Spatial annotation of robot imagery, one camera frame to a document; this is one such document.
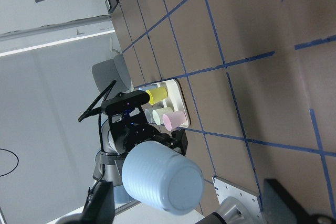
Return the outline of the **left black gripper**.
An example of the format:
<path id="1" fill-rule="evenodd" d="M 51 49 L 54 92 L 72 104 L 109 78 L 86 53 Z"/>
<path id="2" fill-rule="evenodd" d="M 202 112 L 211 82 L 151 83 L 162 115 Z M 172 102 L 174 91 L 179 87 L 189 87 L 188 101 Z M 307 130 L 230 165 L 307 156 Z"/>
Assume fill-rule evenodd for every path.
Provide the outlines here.
<path id="1" fill-rule="evenodd" d="M 162 133 L 153 125 L 144 123 L 139 116 L 113 120 L 109 118 L 111 147 L 118 154 L 129 153 L 137 145 L 158 142 L 183 156 L 188 140 L 183 129 L 171 134 Z M 113 223 L 115 217 L 113 182 L 97 182 L 89 191 L 79 223 Z"/>

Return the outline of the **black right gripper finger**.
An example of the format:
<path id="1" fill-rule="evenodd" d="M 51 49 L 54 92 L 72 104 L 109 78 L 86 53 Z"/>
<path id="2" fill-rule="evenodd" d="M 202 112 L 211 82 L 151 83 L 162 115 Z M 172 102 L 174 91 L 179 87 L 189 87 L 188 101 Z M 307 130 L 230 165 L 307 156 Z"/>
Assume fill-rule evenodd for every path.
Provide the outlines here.
<path id="1" fill-rule="evenodd" d="M 327 223 L 327 216 L 309 214 L 276 179 L 264 180 L 263 210 L 268 223 Z"/>

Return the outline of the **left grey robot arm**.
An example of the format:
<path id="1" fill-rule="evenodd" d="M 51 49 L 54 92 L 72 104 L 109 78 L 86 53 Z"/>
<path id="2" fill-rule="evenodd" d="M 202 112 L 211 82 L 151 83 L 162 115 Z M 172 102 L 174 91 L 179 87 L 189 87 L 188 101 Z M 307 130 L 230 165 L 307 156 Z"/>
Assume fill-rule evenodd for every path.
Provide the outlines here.
<path id="1" fill-rule="evenodd" d="M 185 155 L 188 141 L 184 129 L 161 133 L 149 124 L 143 112 L 119 114 L 98 119 L 100 151 L 96 154 L 94 183 L 76 223 L 112 223 L 115 217 L 115 189 L 122 185 L 122 166 L 128 153 L 138 144 L 155 141 Z"/>

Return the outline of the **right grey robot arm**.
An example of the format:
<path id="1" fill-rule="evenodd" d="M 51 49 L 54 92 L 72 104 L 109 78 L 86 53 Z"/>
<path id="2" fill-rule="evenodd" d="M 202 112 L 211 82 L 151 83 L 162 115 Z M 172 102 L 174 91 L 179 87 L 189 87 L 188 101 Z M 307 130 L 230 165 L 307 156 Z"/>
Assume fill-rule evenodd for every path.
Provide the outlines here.
<path id="1" fill-rule="evenodd" d="M 323 214 L 309 214 L 276 179 L 264 180 L 262 199 L 256 193 L 213 177 L 219 208 L 199 223 L 335 223 Z"/>

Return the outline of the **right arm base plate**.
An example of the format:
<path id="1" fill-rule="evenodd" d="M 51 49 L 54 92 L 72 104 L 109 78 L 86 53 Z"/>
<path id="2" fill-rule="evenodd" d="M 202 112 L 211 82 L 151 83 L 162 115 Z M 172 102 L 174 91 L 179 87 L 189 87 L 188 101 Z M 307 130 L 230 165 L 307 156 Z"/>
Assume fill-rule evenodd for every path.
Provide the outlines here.
<path id="1" fill-rule="evenodd" d="M 260 213 L 262 210 L 259 195 L 238 184 L 234 184 L 221 177 L 212 177 L 218 202 L 221 204 L 226 198 L 233 197 L 239 200 L 252 213 Z"/>

